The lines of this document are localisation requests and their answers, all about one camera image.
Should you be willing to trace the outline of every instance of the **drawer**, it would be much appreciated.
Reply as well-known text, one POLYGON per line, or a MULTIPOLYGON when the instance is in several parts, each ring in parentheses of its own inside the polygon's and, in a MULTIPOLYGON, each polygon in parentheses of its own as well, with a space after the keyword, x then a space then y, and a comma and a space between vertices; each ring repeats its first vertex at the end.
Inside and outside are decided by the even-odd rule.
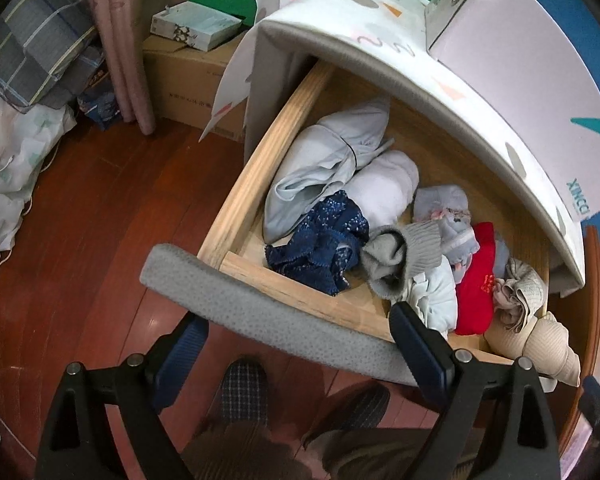
MULTIPOLYGON (((352 287, 332 297, 267 269, 262 239, 264 199, 294 138, 321 117, 380 93, 371 83, 319 60, 282 108, 251 156, 209 230, 198 258, 289 306, 345 328, 393 341, 389 304, 355 272, 352 287)), ((514 193, 480 159, 445 130, 403 102, 392 100, 387 137, 420 170, 420 186, 458 184, 466 192, 473 222, 489 221, 512 256, 549 278, 550 242, 514 193)), ((409 222, 411 207, 403 221, 409 222)), ((541 309, 539 315, 546 311, 541 309)), ((482 361, 510 363, 491 354, 481 336, 449 335, 453 348, 469 348, 482 361)))

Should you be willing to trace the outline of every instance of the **plaid pillow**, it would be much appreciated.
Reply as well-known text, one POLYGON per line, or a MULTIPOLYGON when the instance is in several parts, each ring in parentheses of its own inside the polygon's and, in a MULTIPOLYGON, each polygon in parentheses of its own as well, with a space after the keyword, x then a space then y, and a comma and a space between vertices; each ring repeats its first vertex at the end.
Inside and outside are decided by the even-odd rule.
POLYGON ((0 95, 24 111, 62 81, 44 103, 62 107, 102 61, 85 51, 96 34, 86 0, 11 0, 0 16, 0 95))

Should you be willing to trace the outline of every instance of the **orange triangle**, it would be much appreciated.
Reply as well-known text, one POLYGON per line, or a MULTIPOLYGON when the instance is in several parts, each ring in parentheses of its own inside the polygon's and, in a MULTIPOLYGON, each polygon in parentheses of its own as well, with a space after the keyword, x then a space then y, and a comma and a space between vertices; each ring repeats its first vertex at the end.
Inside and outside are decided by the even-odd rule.
POLYGON ((436 78, 432 78, 433 81, 435 81, 436 83, 438 83, 438 85, 440 85, 440 88, 442 88, 442 91, 447 94, 449 97, 451 97, 451 99, 453 101, 458 101, 458 99, 464 99, 465 95, 462 92, 459 92, 458 90, 456 90, 455 88, 446 85, 444 83, 441 83, 440 81, 438 81, 436 78))
POLYGON ((395 7, 392 7, 389 4, 383 4, 387 9, 389 9, 392 13, 392 15, 394 15, 396 18, 400 18, 400 15, 402 14, 401 10, 396 9, 395 7))

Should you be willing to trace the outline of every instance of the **red fabric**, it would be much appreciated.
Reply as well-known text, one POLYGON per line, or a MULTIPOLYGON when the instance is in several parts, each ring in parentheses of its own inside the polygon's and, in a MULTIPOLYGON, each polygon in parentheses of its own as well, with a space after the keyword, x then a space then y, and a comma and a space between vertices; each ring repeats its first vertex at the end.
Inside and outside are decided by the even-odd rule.
POLYGON ((474 254, 462 282, 456 285, 458 335, 483 334, 493 319, 493 262, 496 257, 493 224, 476 224, 474 233, 480 250, 474 254))

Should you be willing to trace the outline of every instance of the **curtain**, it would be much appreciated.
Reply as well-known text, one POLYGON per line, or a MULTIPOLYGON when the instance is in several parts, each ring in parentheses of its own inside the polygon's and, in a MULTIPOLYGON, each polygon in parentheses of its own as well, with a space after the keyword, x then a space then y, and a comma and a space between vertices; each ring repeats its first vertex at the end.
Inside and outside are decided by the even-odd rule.
POLYGON ((142 65, 142 41, 151 16, 171 0, 88 0, 104 48, 111 82, 125 122, 138 121, 149 135, 154 111, 142 65))

